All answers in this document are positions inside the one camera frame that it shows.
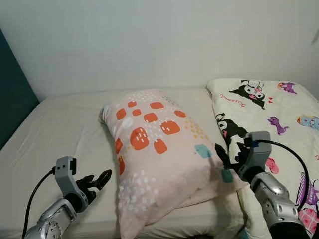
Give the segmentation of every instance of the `pink pillow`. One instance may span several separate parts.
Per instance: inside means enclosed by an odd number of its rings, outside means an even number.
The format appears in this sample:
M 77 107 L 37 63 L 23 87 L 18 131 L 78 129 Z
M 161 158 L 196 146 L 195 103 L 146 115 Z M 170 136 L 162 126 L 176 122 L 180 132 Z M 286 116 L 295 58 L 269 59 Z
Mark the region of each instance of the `pink pillow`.
M 243 186 L 234 172 L 223 169 L 205 132 L 158 90 L 122 97 L 102 108 L 100 119 L 115 140 L 123 239 L 133 239 L 144 225 L 180 205 Z

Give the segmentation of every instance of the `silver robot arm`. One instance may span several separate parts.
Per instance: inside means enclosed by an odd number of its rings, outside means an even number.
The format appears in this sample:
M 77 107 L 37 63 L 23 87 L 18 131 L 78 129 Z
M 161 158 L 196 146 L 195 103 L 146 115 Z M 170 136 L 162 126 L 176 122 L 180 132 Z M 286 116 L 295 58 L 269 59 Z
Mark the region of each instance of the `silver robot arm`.
M 63 198 L 41 215 L 37 224 L 27 231 L 25 239 L 61 239 L 77 213 L 83 212 L 96 198 L 95 191 L 89 191 L 88 188 L 101 190 L 112 175 L 112 171 L 107 170 L 95 181 L 94 175 L 89 175 L 75 182 L 72 177 L 75 173 L 75 158 L 66 156 L 57 160 L 54 174 Z
M 225 150 L 218 144 L 215 145 L 216 153 L 225 168 L 234 169 L 241 180 L 250 184 L 273 239 L 309 239 L 304 225 L 298 219 L 297 208 L 289 199 L 287 188 L 272 174 L 265 172 L 271 145 L 254 144 L 259 139 L 270 140 L 270 135 L 268 132 L 252 132 L 246 135 L 244 144 L 237 143 L 240 152 L 235 160 L 238 163 L 230 163 Z

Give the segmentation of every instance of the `white comforter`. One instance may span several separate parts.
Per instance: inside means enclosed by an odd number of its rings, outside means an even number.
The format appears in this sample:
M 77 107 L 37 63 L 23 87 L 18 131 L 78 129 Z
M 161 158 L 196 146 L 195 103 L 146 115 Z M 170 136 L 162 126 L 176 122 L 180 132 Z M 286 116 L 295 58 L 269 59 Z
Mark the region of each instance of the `white comforter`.
M 319 222 L 319 104 L 301 85 L 291 82 L 216 79 L 208 83 L 217 123 L 234 159 L 247 132 L 268 131 L 271 140 L 294 150 L 305 162 L 310 189 L 299 217 L 311 235 Z M 266 163 L 297 204 L 304 194 L 305 177 L 289 152 L 273 146 Z M 238 192 L 248 215 L 250 238 L 271 238 L 261 208 L 248 187 Z

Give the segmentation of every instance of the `headboard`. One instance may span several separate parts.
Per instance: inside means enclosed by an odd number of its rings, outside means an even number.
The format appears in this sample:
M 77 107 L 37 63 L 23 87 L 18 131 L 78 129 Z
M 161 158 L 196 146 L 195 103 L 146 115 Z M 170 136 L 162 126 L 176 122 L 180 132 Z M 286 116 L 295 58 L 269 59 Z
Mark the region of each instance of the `headboard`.
M 0 30 L 0 150 L 39 103 Z

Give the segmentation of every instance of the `mattress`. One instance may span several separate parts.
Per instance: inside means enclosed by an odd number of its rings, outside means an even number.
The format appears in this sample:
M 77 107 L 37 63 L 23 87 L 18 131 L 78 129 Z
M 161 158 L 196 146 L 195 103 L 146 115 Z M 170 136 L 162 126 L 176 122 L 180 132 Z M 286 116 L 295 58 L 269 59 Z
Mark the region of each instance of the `mattress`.
M 214 120 L 209 92 L 203 88 L 163 89 L 195 119 L 216 143 L 225 146 Z M 98 176 L 111 168 L 113 176 L 95 201 L 78 214 L 64 238 L 118 238 L 114 143 L 98 122 L 101 106 L 129 91 L 105 91 L 49 97 L 39 104 L 0 151 L 0 238 L 19 238 L 28 198 L 40 178 L 58 158 L 77 158 L 75 179 Z M 29 227 L 61 197 L 49 177 L 33 199 Z M 237 194 L 176 209 L 145 226 L 138 238 L 176 238 L 209 234 L 232 238 L 244 224 Z

